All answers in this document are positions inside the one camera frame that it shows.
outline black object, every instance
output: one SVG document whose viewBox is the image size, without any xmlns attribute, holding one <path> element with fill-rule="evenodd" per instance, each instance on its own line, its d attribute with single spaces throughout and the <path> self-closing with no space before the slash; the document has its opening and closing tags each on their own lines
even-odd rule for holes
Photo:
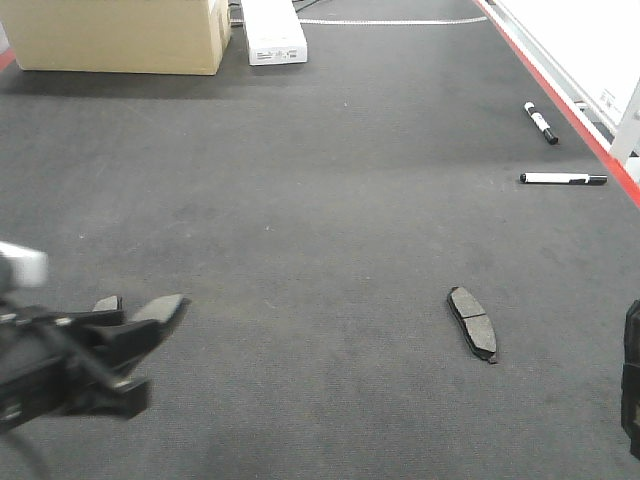
<svg viewBox="0 0 640 480">
<path fill-rule="evenodd" d="M 498 363 L 496 335 L 482 305 L 462 287 L 453 287 L 447 302 L 474 355 L 489 363 Z"/>
<path fill-rule="evenodd" d="M 128 374 L 175 329 L 189 301 L 153 300 L 127 321 L 120 297 L 91 312 L 16 308 L 0 295 L 0 433 L 46 413 L 132 418 L 150 382 Z"/>
<path fill-rule="evenodd" d="M 621 423 L 631 439 L 631 455 L 640 460 L 640 300 L 627 311 L 624 328 Z"/>
</svg>

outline white box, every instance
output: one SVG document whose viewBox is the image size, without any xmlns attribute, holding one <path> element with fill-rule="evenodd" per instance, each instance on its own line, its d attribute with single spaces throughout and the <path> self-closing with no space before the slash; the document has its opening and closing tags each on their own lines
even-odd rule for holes
<svg viewBox="0 0 640 480">
<path fill-rule="evenodd" d="M 307 39 L 291 0 L 242 0 L 250 65 L 307 61 Z"/>
</svg>

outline brake pad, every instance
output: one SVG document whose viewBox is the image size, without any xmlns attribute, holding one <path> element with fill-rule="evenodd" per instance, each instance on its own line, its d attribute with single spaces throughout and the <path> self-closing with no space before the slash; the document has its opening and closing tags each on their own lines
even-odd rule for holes
<svg viewBox="0 0 640 480">
<path fill-rule="evenodd" d="M 462 287 L 451 289 L 447 303 L 458 320 L 473 354 L 489 363 L 498 363 L 496 334 L 482 305 Z"/>
</svg>

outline white line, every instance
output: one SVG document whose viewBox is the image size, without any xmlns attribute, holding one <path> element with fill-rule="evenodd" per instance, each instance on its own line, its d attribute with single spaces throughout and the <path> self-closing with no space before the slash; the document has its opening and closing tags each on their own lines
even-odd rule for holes
<svg viewBox="0 0 640 480">
<path fill-rule="evenodd" d="M 468 23 L 485 22 L 487 17 L 462 18 L 459 20 L 314 20 L 301 18 L 300 23 L 305 25 L 344 25 L 358 27 L 404 27 L 419 25 L 464 25 Z M 241 25 L 242 20 L 232 19 L 231 23 Z"/>
</svg>

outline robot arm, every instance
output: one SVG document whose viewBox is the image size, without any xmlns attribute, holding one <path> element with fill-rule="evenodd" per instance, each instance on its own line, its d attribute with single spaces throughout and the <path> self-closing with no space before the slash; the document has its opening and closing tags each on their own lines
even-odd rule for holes
<svg viewBox="0 0 640 480">
<path fill-rule="evenodd" d="M 17 307 L 7 292 L 46 276 L 46 256 L 33 258 L 0 255 L 0 433 L 47 413 L 131 418 L 144 411 L 149 380 L 130 373 L 171 335 L 189 301 L 160 297 L 129 320 L 120 297 L 89 312 Z"/>
</svg>

